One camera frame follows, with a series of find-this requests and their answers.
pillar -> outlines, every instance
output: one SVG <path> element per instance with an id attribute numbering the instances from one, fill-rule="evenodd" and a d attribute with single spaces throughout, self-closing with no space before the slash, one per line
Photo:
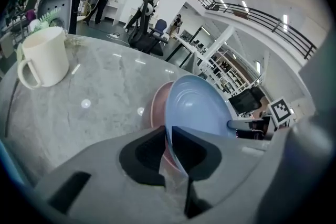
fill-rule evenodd
<path id="1" fill-rule="evenodd" d="M 206 53 L 204 53 L 205 59 L 209 60 L 212 55 L 219 50 L 219 48 L 227 41 L 230 36 L 234 33 L 235 28 L 232 25 L 229 25 L 224 32 L 217 38 L 217 40 L 208 48 Z"/>

cable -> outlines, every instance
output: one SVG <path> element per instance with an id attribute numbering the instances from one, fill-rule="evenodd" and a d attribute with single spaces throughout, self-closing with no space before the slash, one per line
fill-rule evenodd
<path id="1" fill-rule="evenodd" d="M 116 32 L 116 33 L 110 33 L 110 32 L 106 32 L 106 31 L 103 31 L 103 30 L 100 30 L 100 29 L 98 29 L 98 28 L 94 28 L 94 27 L 91 27 L 91 26 L 88 26 L 88 27 L 91 28 L 91 29 L 95 29 L 95 30 L 101 31 L 101 32 L 103 32 L 103 33 L 105 33 L 105 34 L 109 34 L 109 35 L 118 35 L 118 37 L 120 37 L 120 36 L 122 36 L 122 35 L 128 35 L 128 33 L 122 33 L 122 34 L 120 34 L 120 33 L 118 33 L 118 32 Z"/>
<path id="2" fill-rule="evenodd" d="M 110 34 L 108 34 L 108 35 L 106 35 L 108 38 L 110 38 L 110 39 L 113 39 L 113 40 L 118 40 L 118 41 L 121 41 L 121 42 L 123 42 L 123 43 L 125 43 L 125 44 L 127 44 L 127 45 L 129 45 L 127 42 L 125 42 L 125 41 L 122 41 L 122 40 L 120 40 L 120 39 L 117 39 L 117 38 L 111 38 L 111 37 L 109 37 L 109 35 Z"/>

desk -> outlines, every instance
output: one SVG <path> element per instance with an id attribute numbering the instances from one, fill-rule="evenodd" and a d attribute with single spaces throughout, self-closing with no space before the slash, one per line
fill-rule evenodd
<path id="1" fill-rule="evenodd" d="M 35 183 L 87 146 L 144 129 L 138 109 L 146 108 L 160 86 L 190 74 L 138 50 L 80 38 L 81 46 L 66 47 L 70 68 L 58 84 L 32 91 L 19 83 L 13 94 L 6 141 Z M 14 65 L 0 82 L 3 129 L 16 70 Z"/>
<path id="2" fill-rule="evenodd" d="M 204 63 L 206 63 L 207 65 L 214 67 L 207 59 L 204 58 L 204 56 L 192 45 L 190 45 L 188 42 L 186 42 L 185 40 L 183 40 L 182 38 L 180 38 L 179 36 L 177 36 L 176 34 L 173 34 L 173 37 L 176 38 L 180 44 L 178 45 L 178 47 L 176 49 L 174 49 L 174 51 L 167 57 L 167 59 L 165 60 L 166 62 L 168 62 L 177 52 L 179 49 L 183 47 L 185 47 L 188 51 L 190 51 L 189 55 L 183 60 L 183 62 L 180 64 L 179 67 L 182 67 L 184 65 L 184 63 L 187 61 L 187 59 L 190 57 L 190 55 L 194 52 L 197 53 L 197 57 L 198 59 L 200 59 L 201 61 L 203 61 Z"/>

office chair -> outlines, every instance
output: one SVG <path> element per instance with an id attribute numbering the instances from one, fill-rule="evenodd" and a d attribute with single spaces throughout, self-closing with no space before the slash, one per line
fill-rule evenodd
<path id="1" fill-rule="evenodd" d="M 149 27 L 151 32 L 145 37 L 145 42 L 138 44 L 137 48 L 146 54 L 163 56 L 161 42 L 166 44 L 168 43 L 166 38 L 162 38 L 166 28 L 167 22 L 165 20 L 159 19 L 154 28 Z"/>

floor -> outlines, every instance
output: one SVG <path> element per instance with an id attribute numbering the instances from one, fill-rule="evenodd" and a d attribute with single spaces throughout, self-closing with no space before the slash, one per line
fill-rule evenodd
<path id="1" fill-rule="evenodd" d="M 77 24 L 77 35 L 93 37 L 98 39 L 103 39 L 106 41 L 114 42 L 126 47 L 130 47 L 128 45 L 128 37 L 129 35 L 124 31 L 124 23 L 118 23 L 117 25 L 113 25 L 112 20 L 102 20 L 99 25 L 96 25 L 94 21 L 91 21 L 89 26 L 83 22 L 79 22 Z M 118 39 L 112 39 L 107 37 L 108 34 L 119 34 Z M 177 47 L 177 43 L 175 39 L 170 39 L 168 44 L 166 44 L 163 48 L 163 57 L 151 54 L 154 57 L 165 60 L 171 52 Z M 183 60 L 188 56 L 189 51 L 186 48 L 182 47 L 169 61 L 175 66 L 179 66 Z"/>
<path id="2" fill-rule="evenodd" d="M 8 58 L 1 57 L 0 58 L 0 70 L 6 74 L 7 71 L 12 67 L 12 65 L 16 62 L 16 53 L 13 53 Z"/>

